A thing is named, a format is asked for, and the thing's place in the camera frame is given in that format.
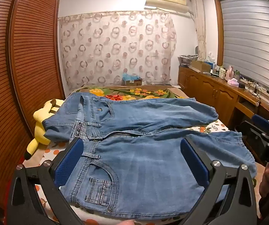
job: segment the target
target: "rivet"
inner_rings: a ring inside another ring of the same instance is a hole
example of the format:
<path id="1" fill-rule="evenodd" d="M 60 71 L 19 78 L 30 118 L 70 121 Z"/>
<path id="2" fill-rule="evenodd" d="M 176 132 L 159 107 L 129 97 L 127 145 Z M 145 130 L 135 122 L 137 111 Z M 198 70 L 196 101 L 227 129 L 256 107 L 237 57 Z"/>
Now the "rivet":
<path id="1" fill-rule="evenodd" d="M 212 163 L 214 164 L 215 167 L 219 167 L 221 165 L 221 162 L 219 161 L 213 161 Z"/>
<path id="2" fill-rule="evenodd" d="M 247 169 L 248 169 L 247 165 L 245 165 L 245 164 L 242 164 L 242 165 L 241 165 L 241 168 L 242 168 L 243 170 L 247 170 Z"/>
<path id="3" fill-rule="evenodd" d="M 17 165 L 17 170 L 21 170 L 23 168 L 22 164 Z"/>
<path id="4" fill-rule="evenodd" d="M 43 162 L 43 165 L 44 165 L 45 167 L 48 167 L 48 166 L 51 165 L 51 161 L 50 161 L 50 160 L 46 160 L 46 161 Z"/>

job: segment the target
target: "air conditioner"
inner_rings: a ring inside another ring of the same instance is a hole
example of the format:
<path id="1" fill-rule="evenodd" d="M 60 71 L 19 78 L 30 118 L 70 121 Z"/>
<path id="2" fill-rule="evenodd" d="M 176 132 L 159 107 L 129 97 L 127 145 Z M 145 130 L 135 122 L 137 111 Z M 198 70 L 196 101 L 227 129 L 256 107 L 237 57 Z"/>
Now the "air conditioner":
<path id="1" fill-rule="evenodd" d="M 186 6 L 186 0 L 146 0 L 145 5 L 173 10 L 180 13 L 187 13 L 189 11 L 189 7 Z"/>

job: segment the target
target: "wooden wardrobe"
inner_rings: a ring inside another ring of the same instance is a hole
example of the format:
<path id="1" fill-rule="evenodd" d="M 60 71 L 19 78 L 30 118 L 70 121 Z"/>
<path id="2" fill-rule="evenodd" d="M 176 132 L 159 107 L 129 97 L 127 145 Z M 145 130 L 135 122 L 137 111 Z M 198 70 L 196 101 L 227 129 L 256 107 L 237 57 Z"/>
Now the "wooden wardrobe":
<path id="1" fill-rule="evenodd" d="M 59 0 L 0 0 L 0 207 L 34 138 L 33 113 L 64 99 L 58 64 Z"/>

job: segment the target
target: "window blind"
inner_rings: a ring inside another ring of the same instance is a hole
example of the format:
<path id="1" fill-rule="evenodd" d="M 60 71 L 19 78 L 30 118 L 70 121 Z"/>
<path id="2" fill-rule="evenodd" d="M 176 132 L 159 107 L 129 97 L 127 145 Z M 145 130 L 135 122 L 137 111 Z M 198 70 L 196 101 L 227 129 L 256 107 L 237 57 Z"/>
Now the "window blind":
<path id="1" fill-rule="evenodd" d="M 223 66 L 269 88 L 269 1 L 220 0 L 224 25 Z"/>

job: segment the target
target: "jeans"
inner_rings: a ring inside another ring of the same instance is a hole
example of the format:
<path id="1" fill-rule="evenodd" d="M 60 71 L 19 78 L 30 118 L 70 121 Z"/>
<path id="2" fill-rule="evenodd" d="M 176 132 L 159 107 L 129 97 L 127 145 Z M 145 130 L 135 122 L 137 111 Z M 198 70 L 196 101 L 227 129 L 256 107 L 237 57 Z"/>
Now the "jeans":
<path id="1" fill-rule="evenodd" d="M 244 163 L 255 177 L 240 133 L 184 129 L 217 118 L 214 108 L 194 99 L 114 102 L 76 93 L 43 125 L 53 141 L 84 141 L 82 157 L 60 189 L 68 202 L 110 216 L 161 219 L 188 212 L 203 191 L 180 152 L 186 136 L 211 160 L 228 167 Z"/>

